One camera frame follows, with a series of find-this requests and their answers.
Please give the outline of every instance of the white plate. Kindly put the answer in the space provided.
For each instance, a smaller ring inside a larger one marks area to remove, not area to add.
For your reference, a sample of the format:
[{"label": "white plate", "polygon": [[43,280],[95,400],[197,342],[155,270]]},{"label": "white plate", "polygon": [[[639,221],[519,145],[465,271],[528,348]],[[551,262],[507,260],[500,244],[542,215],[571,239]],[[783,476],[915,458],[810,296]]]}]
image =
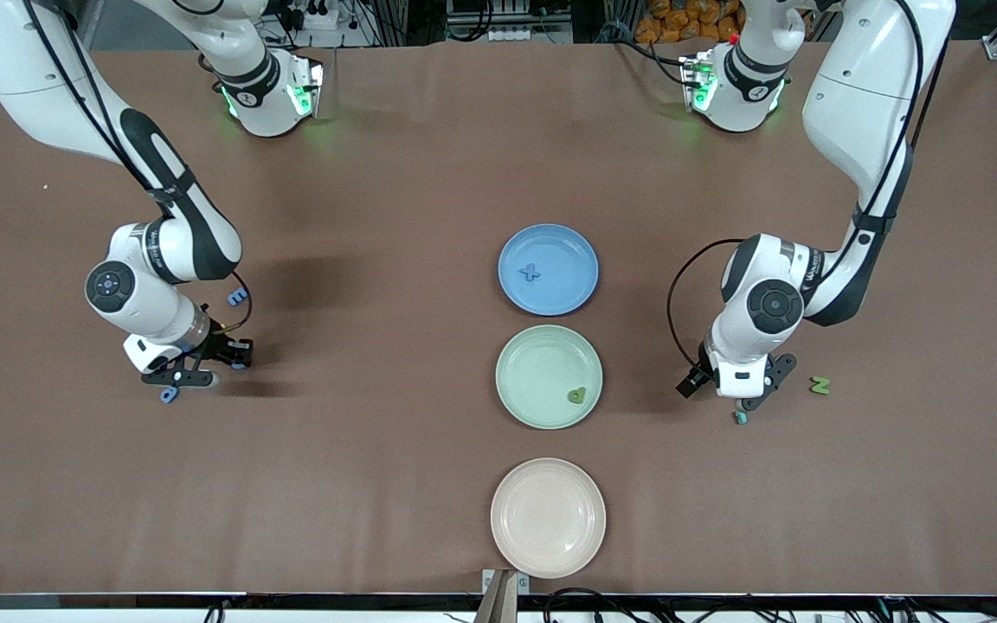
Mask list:
[{"label": "white plate", "polygon": [[595,481],[561,459],[511,469],[491,501],[491,533],[518,571],[554,580],[595,557],[606,535],[606,504]]}]

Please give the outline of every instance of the brown table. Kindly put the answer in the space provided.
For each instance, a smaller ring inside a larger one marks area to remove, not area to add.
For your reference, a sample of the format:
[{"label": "brown table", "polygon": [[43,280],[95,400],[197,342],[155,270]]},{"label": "brown table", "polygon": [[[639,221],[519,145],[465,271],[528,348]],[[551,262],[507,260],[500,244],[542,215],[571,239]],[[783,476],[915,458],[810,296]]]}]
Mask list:
[{"label": "brown table", "polygon": [[[0,109],[0,591],[478,590],[503,562],[495,485],[557,456],[609,516],[564,584],[997,592],[997,63],[977,43],[950,48],[861,314],[804,324],[800,368],[748,426],[711,390],[673,389],[664,297],[682,260],[755,232],[839,244],[853,186],[799,115],[824,53],[804,47],[783,108],[733,135],[626,50],[349,50],[324,118],[273,139],[227,118],[193,53],[100,55],[245,241],[260,366],[171,406],[82,294],[150,202]],[[519,425],[493,387],[506,339],[547,322],[494,275],[541,221],[601,257],[598,292],[555,322],[596,346],[606,387],[563,431]],[[727,255],[681,286],[690,344]],[[186,292],[232,320],[233,287]]]}]

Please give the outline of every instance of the blue plus-shaped piece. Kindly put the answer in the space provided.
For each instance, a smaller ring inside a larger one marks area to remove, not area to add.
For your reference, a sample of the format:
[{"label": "blue plus-shaped piece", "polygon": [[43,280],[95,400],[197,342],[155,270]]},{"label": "blue plus-shaped piece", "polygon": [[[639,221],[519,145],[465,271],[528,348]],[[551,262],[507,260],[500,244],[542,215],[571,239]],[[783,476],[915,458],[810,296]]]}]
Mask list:
[{"label": "blue plus-shaped piece", "polygon": [[527,281],[541,279],[541,273],[537,272],[537,264],[526,264],[525,268],[519,269],[518,272],[525,275],[525,280]]}]

